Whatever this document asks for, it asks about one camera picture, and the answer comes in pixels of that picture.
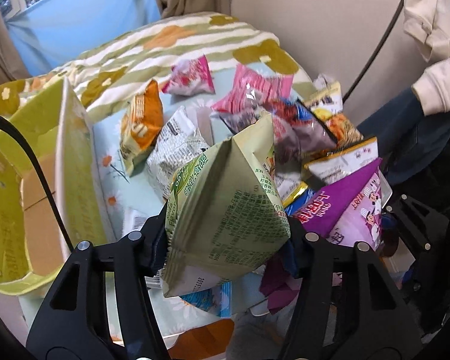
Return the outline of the purple snack bag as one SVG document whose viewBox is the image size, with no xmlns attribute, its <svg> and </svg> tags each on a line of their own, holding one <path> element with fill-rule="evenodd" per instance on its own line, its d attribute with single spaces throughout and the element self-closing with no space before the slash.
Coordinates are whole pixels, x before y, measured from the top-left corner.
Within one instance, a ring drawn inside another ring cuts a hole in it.
<svg viewBox="0 0 450 360">
<path fill-rule="evenodd" d="M 322 187 L 292 214 L 308 232 L 335 245 L 381 242 L 382 194 L 377 158 L 341 180 Z"/>
</svg>

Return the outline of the white orange snack bag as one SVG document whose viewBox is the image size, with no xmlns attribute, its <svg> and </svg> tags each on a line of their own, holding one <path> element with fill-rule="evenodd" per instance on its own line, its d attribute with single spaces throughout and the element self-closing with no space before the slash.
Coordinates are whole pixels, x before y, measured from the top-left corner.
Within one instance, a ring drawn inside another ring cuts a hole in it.
<svg viewBox="0 0 450 360">
<path fill-rule="evenodd" d="M 337 150 L 302 166 L 301 176 L 308 186 L 330 185 L 379 158 L 376 137 Z"/>
</svg>

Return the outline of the pale green snack bag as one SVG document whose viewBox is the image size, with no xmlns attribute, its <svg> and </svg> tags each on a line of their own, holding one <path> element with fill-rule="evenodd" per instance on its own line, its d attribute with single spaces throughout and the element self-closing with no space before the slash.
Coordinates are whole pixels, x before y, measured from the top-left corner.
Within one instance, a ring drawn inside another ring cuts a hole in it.
<svg viewBox="0 0 450 360">
<path fill-rule="evenodd" d="M 274 169 L 274 130 L 266 111 L 178 169 L 166 204 L 165 297 L 211 289 L 246 275 L 289 239 Z"/>
</svg>

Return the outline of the cartoon figure snack bag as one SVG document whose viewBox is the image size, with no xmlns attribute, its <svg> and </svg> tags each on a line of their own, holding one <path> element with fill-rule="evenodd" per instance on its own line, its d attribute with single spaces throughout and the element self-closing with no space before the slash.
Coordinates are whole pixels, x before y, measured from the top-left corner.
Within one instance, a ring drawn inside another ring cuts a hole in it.
<svg viewBox="0 0 450 360">
<path fill-rule="evenodd" d="M 274 156 L 279 164 L 302 161 L 308 155 L 337 146 L 337 138 L 324 122 L 300 102 L 274 100 L 247 107 L 235 114 L 224 111 L 218 114 L 233 133 L 238 133 L 266 112 L 272 117 Z"/>
</svg>

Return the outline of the white text snack bag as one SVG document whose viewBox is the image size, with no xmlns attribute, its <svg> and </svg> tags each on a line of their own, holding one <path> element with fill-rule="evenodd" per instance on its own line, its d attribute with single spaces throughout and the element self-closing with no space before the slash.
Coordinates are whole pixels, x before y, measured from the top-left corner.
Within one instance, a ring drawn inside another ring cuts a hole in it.
<svg viewBox="0 0 450 360">
<path fill-rule="evenodd" d="M 179 107 L 165 122 L 146 159 L 145 171 L 156 194 L 167 200 L 176 171 L 208 149 L 208 143 L 188 118 L 185 107 Z"/>
</svg>

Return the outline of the green cardboard box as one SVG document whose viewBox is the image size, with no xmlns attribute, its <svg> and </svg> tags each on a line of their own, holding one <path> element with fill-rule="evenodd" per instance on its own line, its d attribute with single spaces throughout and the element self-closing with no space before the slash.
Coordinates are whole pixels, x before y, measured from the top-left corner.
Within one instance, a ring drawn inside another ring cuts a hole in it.
<svg viewBox="0 0 450 360">
<path fill-rule="evenodd" d="M 71 243 L 114 242 L 92 122 L 71 83 L 42 90 L 10 122 L 38 158 Z M 0 132 L 0 293 L 21 296 L 53 281 L 69 253 L 31 161 Z"/>
</svg>

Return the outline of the daisy print tablecloth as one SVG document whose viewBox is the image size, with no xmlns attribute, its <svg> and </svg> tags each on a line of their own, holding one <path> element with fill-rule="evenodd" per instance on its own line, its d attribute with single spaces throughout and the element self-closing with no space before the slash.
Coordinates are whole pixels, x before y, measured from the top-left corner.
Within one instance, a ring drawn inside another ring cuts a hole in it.
<svg viewBox="0 0 450 360">
<path fill-rule="evenodd" d="M 250 63 L 249 67 L 264 77 L 273 77 L 279 74 L 272 72 L 272 69 L 261 62 Z M 165 121 L 170 119 L 176 109 L 185 107 L 188 117 L 195 122 L 197 111 L 204 111 L 205 107 L 211 106 L 231 90 L 235 71 L 236 68 L 232 67 L 212 73 L 215 94 L 176 97 L 160 93 Z M 119 125 L 124 113 L 125 111 L 118 111 L 93 126 L 97 160 L 102 160 L 103 155 L 111 155 L 112 165 L 121 172 L 125 172 L 125 169 L 119 155 Z M 210 135 L 213 139 L 223 140 L 232 135 L 218 117 L 212 117 L 210 123 Z M 114 235 L 120 238 L 124 234 L 122 232 L 124 218 L 129 221 L 129 218 L 132 217 L 132 223 L 125 227 L 128 232 L 128 230 L 132 230 L 132 224 L 143 224 L 147 217 L 159 214 L 164 201 L 154 189 L 156 185 L 154 177 L 150 178 L 151 174 L 144 170 L 143 163 L 136 168 L 136 173 L 128 178 L 128 181 L 125 181 L 113 168 L 106 167 L 105 169 L 109 170 L 100 169 L 99 173 L 103 196 L 104 199 L 107 199 L 107 216 L 105 218 L 109 219 Z M 121 340 L 112 274 L 107 274 L 105 283 L 110 332 L 113 338 Z M 32 323 L 50 285 L 46 284 L 43 289 L 37 289 L 30 294 L 18 297 L 28 331 L 32 328 Z M 168 342 L 171 342 L 171 337 L 175 339 L 179 334 L 188 330 L 218 321 L 218 317 L 199 310 L 195 306 L 190 306 L 179 297 L 163 297 L 158 289 L 150 289 L 149 295 L 161 334 L 166 339 L 169 348 L 171 344 L 169 345 Z"/>
</svg>

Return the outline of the yellow snack bag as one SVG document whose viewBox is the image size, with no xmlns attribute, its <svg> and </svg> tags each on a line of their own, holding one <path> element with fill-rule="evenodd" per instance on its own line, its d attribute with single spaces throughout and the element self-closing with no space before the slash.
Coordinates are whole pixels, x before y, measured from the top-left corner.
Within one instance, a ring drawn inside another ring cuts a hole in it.
<svg viewBox="0 0 450 360">
<path fill-rule="evenodd" d="M 298 197 L 307 191 L 309 186 L 303 181 L 285 180 L 280 186 L 280 198 L 283 206 L 292 204 Z"/>
</svg>

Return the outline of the pink striped snack bag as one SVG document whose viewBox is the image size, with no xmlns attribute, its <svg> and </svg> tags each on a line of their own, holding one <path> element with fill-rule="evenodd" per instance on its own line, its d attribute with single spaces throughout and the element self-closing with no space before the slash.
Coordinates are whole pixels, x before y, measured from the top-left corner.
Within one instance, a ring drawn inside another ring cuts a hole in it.
<svg viewBox="0 0 450 360">
<path fill-rule="evenodd" d="M 211 106 L 213 111 L 238 114 L 266 102 L 288 98 L 292 91 L 293 75 L 263 76 L 239 64 L 235 69 L 232 89 Z"/>
</svg>

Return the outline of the pink white snack bag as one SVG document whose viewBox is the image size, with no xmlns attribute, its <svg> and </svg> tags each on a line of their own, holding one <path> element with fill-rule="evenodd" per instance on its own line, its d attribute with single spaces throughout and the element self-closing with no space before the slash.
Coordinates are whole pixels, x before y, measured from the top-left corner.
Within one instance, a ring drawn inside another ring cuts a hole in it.
<svg viewBox="0 0 450 360">
<path fill-rule="evenodd" d="M 171 68 L 170 79 L 162 88 L 164 94 L 190 97 L 195 94 L 214 94 L 215 86 L 204 55 L 182 59 Z"/>
</svg>

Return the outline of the striped floral blanket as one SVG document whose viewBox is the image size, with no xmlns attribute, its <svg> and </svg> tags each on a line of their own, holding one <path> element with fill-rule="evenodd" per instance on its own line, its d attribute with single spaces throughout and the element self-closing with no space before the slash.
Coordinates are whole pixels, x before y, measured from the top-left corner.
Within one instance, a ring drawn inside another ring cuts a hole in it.
<svg viewBox="0 0 450 360">
<path fill-rule="evenodd" d="M 292 87 L 302 97 L 315 91 L 311 78 L 274 33 L 233 16 L 202 12 L 160 20 L 85 51 L 47 74 L 3 83 L 0 115 L 9 118 L 65 77 L 92 120 L 99 121 L 123 108 L 150 80 L 163 85 L 178 61 L 201 55 L 211 72 L 261 62 L 272 72 L 291 75 Z"/>
</svg>

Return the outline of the blue window cloth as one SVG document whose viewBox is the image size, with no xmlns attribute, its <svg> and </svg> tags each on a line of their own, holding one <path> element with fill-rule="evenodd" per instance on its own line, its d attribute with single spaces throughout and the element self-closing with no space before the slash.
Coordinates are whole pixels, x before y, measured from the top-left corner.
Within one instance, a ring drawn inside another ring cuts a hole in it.
<svg viewBox="0 0 450 360">
<path fill-rule="evenodd" d="M 159 19 L 155 0 L 41 0 L 5 23 L 27 71 L 37 76 Z"/>
</svg>

